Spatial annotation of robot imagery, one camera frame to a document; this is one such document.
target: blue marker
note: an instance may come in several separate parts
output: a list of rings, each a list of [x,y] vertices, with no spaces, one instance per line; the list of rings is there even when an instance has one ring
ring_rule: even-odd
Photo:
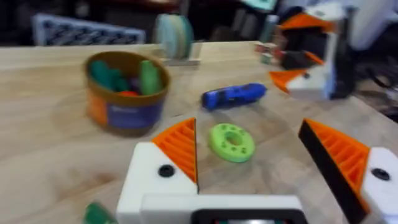
[[[230,108],[253,103],[264,96],[266,91],[267,88],[260,83],[229,86],[202,94],[201,104],[208,110]]]

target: green marker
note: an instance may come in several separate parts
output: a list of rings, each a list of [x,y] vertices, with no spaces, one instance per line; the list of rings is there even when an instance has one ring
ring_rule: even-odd
[[[152,62],[144,60],[141,62],[140,91],[143,95],[152,95],[162,90],[162,80],[160,80],[157,69]]]
[[[83,224],[118,224],[116,219],[98,202],[86,207]]]
[[[109,73],[114,80],[114,89],[116,91],[130,90],[129,84],[122,76],[120,69],[109,69]]]
[[[109,68],[107,64],[102,60],[96,60],[90,65],[91,75],[93,78],[103,86],[111,91],[115,91],[114,80],[109,75]]]

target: green spool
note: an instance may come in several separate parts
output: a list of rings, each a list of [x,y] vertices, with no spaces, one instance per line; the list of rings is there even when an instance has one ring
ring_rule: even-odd
[[[210,130],[209,145],[221,158],[230,162],[246,162],[254,154],[254,141],[243,128],[221,123]]]

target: robotic arm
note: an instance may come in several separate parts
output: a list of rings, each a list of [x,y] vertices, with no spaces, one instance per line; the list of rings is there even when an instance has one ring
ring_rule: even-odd
[[[350,224],[398,223],[398,158],[305,120],[307,147]],[[294,195],[198,194],[195,118],[136,145],[116,210],[119,224],[307,224]]]
[[[354,89],[354,66],[389,25],[398,21],[398,1],[362,0],[352,16],[343,5],[327,2],[305,9],[280,25],[282,30],[321,27],[328,36],[322,63],[300,70],[270,72],[275,85],[294,98],[330,100],[347,97]]]

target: black screw hole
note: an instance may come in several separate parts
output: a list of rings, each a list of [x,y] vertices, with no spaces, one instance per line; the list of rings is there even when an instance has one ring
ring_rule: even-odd
[[[174,167],[171,166],[171,165],[168,165],[168,164],[162,165],[162,166],[159,168],[159,170],[158,170],[158,174],[159,174],[161,177],[165,177],[165,178],[173,176],[174,173],[175,173]]]
[[[372,169],[371,172],[378,179],[385,180],[385,181],[390,180],[390,174],[387,171],[385,171],[384,169],[375,168],[375,169]]]

